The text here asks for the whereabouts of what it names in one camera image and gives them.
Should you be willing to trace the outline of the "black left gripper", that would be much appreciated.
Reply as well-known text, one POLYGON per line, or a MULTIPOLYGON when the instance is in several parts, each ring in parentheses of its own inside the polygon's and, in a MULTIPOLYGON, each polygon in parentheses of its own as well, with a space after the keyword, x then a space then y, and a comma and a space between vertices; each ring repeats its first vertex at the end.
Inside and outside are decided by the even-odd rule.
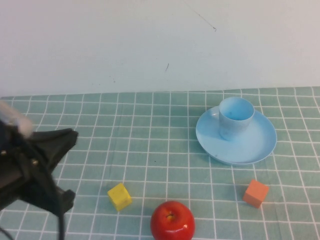
POLYGON ((56 186, 51 173, 77 143, 71 129, 33 132, 29 142, 18 128, 0 123, 0 209, 16 200, 60 215, 74 206, 76 193, 56 186))

